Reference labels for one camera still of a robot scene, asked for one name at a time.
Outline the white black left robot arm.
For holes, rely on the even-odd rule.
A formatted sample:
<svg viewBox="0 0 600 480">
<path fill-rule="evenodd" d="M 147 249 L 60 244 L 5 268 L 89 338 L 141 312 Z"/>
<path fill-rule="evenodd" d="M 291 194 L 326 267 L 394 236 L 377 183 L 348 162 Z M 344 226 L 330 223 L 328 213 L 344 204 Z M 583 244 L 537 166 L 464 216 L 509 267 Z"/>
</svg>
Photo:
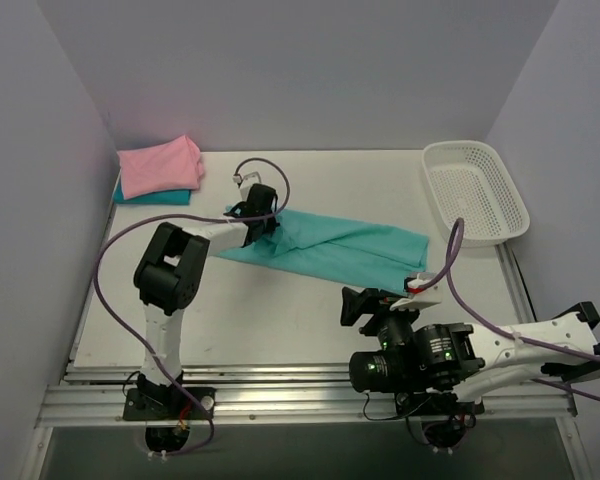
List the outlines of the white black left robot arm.
<svg viewBox="0 0 600 480">
<path fill-rule="evenodd" d="M 274 188 L 260 183 L 242 191 L 242 201 L 219 223 L 184 229 L 163 222 L 155 230 L 134 273 L 146 320 L 146 350 L 137 388 L 146 408 L 159 419 L 174 417 L 182 394 L 174 386 L 180 360 L 185 310 L 196 297 L 207 258 L 251 245 L 278 226 Z"/>
</svg>

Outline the mint green t-shirt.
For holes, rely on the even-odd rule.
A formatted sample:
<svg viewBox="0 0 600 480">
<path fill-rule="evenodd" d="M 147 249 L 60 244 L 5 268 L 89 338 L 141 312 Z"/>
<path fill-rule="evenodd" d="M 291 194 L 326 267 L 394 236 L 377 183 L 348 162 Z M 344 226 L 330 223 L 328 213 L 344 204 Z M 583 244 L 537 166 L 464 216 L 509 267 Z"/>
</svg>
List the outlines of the mint green t-shirt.
<svg viewBox="0 0 600 480">
<path fill-rule="evenodd" d="M 407 276 L 427 270 L 429 238 L 422 234 L 289 209 L 276 220 L 272 234 L 219 257 L 395 293 L 403 291 Z"/>
</svg>

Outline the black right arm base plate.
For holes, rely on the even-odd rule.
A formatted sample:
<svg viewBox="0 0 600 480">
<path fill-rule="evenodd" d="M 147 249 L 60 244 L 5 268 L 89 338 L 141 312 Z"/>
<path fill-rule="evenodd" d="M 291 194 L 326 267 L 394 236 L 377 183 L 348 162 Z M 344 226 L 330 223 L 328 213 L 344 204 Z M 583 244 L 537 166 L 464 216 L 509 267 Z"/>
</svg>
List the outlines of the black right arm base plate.
<svg viewBox="0 0 600 480">
<path fill-rule="evenodd" d="M 481 415 L 485 412 L 479 403 L 459 401 L 453 393 L 396 393 L 396 413 L 399 416 L 456 416 L 461 414 Z"/>
</svg>

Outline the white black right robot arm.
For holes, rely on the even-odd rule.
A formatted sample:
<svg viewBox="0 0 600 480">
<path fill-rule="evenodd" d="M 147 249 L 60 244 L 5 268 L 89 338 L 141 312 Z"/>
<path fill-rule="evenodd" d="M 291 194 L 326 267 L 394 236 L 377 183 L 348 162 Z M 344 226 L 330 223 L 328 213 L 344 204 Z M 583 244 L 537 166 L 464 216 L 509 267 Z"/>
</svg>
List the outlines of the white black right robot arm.
<svg viewBox="0 0 600 480">
<path fill-rule="evenodd" d="M 342 290 L 340 323 L 378 339 L 377 351 L 355 352 L 349 361 L 352 387 L 362 393 L 424 394 L 427 406 L 444 413 L 516 383 L 557 377 L 565 383 L 600 377 L 599 319 L 589 302 L 536 323 L 486 327 L 476 323 L 414 328 L 423 309 L 441 295 L 406 295 L 367 288 Z"/>
</svg>

